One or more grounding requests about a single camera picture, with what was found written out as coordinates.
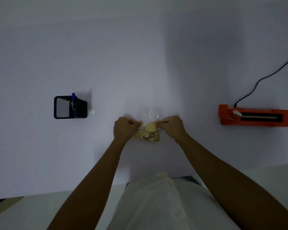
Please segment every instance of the white shirt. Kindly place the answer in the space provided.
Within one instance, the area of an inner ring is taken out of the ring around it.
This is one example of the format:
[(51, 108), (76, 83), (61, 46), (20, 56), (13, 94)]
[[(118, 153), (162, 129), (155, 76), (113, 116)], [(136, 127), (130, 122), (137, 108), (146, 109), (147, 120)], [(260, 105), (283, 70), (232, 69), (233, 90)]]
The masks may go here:
[(160, 172), (130, 183), (111, 229), (240, 229), (204, 187)]

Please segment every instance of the white floor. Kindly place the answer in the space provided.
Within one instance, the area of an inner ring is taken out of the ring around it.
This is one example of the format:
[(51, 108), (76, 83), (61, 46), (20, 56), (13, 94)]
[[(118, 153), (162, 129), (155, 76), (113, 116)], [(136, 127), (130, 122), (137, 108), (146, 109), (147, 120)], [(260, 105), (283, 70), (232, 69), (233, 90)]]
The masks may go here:
[[(288, 165), (242, 172), (269, 191), (288, 209)], [(96, 229), (107, 228), (125, 186), (125, 184), (112, 186)], [(0, 230), (45, 230), (70, 193), (71, 191), (66, 191), (24, 197), (0, 214)]]

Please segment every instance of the clear plastic bag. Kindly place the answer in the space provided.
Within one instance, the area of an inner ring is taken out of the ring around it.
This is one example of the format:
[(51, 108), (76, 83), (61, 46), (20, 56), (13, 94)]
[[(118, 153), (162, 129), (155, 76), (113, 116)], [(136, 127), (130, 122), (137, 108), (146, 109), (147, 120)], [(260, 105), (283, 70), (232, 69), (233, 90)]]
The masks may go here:
[(160, 118), (160, 110), (157, 107), (140, 107), (136, 120), (142, 121), (143, 125), (135, 134), (135, 139), (150, 141), (150, 142), (160, 142), (161, 135), (157, 126), (154, 125), (155, 121), (162, 120)]

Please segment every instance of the black mesh pen holder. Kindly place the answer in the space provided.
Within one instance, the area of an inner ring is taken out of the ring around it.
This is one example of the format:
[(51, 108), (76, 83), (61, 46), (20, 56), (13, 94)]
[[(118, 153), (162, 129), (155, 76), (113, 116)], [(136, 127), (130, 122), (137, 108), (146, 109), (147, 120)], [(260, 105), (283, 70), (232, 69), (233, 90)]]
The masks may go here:
[(88, 103), (75, 96), (57, 96), (54, 98), (55, 119), (84, 119), (88, 116)]

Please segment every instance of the person's right arm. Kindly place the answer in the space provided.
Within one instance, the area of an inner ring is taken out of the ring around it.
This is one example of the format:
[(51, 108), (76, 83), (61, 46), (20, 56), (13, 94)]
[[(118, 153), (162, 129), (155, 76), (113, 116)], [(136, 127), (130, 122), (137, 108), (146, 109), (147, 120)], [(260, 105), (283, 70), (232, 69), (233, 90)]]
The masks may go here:
[(156, 124), (180, 145), (211, 194), (241, 229), (288, 229), (288, 210), (256, 182), (192, 139), (178, 116)]

